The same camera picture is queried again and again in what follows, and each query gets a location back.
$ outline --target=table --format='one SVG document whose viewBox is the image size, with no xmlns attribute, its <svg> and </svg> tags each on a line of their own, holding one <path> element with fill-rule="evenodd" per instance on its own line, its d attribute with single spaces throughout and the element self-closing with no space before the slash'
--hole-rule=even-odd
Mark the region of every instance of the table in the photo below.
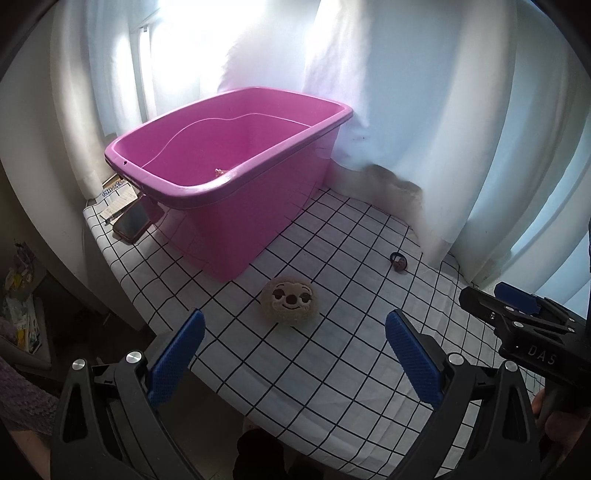
<svg viewBox="0 0 591 480">
<path fill-rule="evenodd" d="M 207 332 L 191 371 L 256 424 L 344 473 L 386 478 L 431 413 L 385 340 L 384 320 L 395 307 L 446 352 L 473 364 L 502 361 L 493 330 L 459 307 L 468 283 L 456 260 L 448 255 L 438 270 L 425 265 L 408 225 L 364 202 L 323 187 L 225 284 L 193 267 L 154 227 L 135 245 L 123 243 L 98 217 L 105 206 L 87 207 L 87 224 L 152 330 L 177 329 L 201 309 Z M 404 274 L 388 259 L 399 249 L 408 260 Z M 264 319 L 258 295 L 278 274 L 308 278 L 320 299 L 315 319 L 298 328 Z M 521 372 L 532 397 L 543 380 Z M 477 413 L 470 404 L 442 473 L 460 458 Z"/>
</svg>

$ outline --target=metal bolt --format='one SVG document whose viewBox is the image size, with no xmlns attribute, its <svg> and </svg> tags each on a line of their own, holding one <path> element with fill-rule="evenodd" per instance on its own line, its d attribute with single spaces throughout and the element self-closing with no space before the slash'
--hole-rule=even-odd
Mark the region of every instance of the metal bolt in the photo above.
<svg viewBox="0 0 591 480">
<path fill-rule="evenodd" d="M 517 372 L 517 364 L 515 362 L 512 362 L 511 360 L 509 360 L 508 362 L 505 362 L 505 368 L 509 371 L 509 372 Z"/>
<path fill-rule="evenodd" d="M 462 357 L 459 353 L 450 353 L 447 359 L 452 365 L 461 365 L 464 363 L 464 357 Z"/>
<path fill-rule="evenodd" d="M 140 352 L 130 352 L 125 357 L 125 360 L 129 364 L 136 364 L 142 359 L 142 354 Z"/>
<path fill-rule="evenodd" d="M 79 358 L 72 363 L 72 370 L 82 370 L 85 365 L 86 361 L 83 358 Z"/>
</svg>

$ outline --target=paper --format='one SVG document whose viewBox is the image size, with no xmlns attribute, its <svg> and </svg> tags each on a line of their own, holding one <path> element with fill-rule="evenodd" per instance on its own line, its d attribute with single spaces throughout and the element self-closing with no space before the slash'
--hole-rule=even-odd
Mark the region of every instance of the paper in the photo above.
<svg viewBox="0 0 591 480">
<path fill-rule="evenodd" d="M 130 184 L 122 186 L 117 190 L 117 193 L 119 193 L 119 196 L 117 196 L 116 193 L 111 194 L 109 197 L 111 199 L 111 203 L 100 213 L 100 216 L 105 220 L 108 220 L 114 214 L 127 207 L 131 202 L 137 200 L 138 198 L 138 196 L 135 194 L 134 188 Z"/>
</svg>

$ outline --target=sheer curtain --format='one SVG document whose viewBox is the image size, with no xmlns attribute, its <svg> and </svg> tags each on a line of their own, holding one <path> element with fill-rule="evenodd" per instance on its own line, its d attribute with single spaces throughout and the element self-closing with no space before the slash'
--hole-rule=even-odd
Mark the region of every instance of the sheer curtain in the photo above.
<svg viewBox="0 0 591 480">
<path fill-rule="evenodd" d="M 588 263 L 577 246 L 591 216 L 591 83 L 531 2 L 85 8 L 104 137 L 249 85 L 340 100 L 355 116 L 337 139 L 332 188 L 406 220 L 435 267 L 451 249 L 481 286 L 505 280 L 552 296 L 567 282 L 554 295 L 582 295 L 591 277 L 565 272 Z"/>
<path fill-rule="evenodd" d="M 102 192 L 102 183 L 113 171 L 103 160 L 105 143 L 93 96 L 84 25 L 84 2 L 63 0 L 56 5 L 50 74 L 70 165 L 83 195 L 94 198 Z"/>
</svg>

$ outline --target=handheld device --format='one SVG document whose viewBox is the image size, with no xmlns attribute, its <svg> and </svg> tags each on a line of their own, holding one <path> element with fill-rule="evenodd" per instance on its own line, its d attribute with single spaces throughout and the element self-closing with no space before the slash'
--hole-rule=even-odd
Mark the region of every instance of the handheld device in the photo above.
<svg viewBox="0 0 591 480">
<path fill-rule="evenodd" d="M 132 203 L 117 219 L 113 224 L 113 231 L 130 244 L 134 244 L 163 214 L 158 205 L 143 196 Z"/>
</svg>

